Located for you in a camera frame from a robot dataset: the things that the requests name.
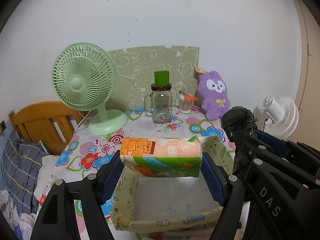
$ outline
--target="white bedsheet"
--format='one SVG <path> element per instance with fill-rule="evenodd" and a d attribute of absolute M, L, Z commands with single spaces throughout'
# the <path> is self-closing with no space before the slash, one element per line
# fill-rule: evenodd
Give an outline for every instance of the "white bedsheet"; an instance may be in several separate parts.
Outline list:
<path fill-rule="evenodd" d="M 51 174 L 56 166 L 56 162 L 60 156 L 48 155 L 42 158 L 42 166 L 39 170 L 37 187 L 33 192 L 33 195 L 38 201 L 40 201 L 43 190 L 47 186 L 49 180 L 51 179 Z"/>

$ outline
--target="fan grille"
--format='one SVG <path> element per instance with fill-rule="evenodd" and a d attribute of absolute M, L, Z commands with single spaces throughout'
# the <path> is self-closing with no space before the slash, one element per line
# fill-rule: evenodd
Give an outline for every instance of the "fan grille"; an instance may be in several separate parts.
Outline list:
<path fill-rule="evenodd" d="M 267 110 L 272 105 L 272 101 L 273 101 L 272 97 L 270 96 L 266 97 L 261 103 L 262 109 Z"/>
<path fill-rule="evenodd" d="M 298 108 L 291 98 L 280 97 L 275 100 L 284 109 L 285 114 L 281 121 L 270 124 L 267 133 L 279 139 L 286 139 L 294 132 L 298 125 Z"/>
<path fill-rule="evenodd" d="M 112 93 L 115 73 L 108 54 L 88 43 L 65 48 L 52 69 L 52 85 L 67 106 L 89 111 L 106 102 Z"/>

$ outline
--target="wall outlet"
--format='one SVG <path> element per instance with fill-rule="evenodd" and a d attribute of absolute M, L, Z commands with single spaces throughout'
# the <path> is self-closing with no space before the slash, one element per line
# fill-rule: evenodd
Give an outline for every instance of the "wall outlet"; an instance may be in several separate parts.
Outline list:
<path fill-rule="evenodd" d="M 4 122 L 4 120 L 0 123 L 0 136 L 2 135 L 2 133 L 4 132 L 4 130 L 7 129 L 7 126 Z"/>

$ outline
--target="cotton swab holder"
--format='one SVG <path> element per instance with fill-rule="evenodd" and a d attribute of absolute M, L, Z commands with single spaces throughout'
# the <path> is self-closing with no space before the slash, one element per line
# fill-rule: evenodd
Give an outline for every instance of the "cotton swab holder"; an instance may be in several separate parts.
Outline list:
<path fill-rule="evenodd" d="M 183 114 L 188 114 L 191 112 L 193 101 L 198 100 L 197 97 L 187 95 L 186 93 L 179 92 L 179 112 Z"/>

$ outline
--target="green lid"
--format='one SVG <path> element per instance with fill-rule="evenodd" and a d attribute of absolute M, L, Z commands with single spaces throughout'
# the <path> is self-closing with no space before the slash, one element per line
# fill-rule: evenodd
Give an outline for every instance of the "green lid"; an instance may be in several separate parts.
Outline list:
<path fill-rule="evenodd" d="M 155 84 L 158 87 L 165 87 L 169 85 L 169 71 L 156 71 Z"/>

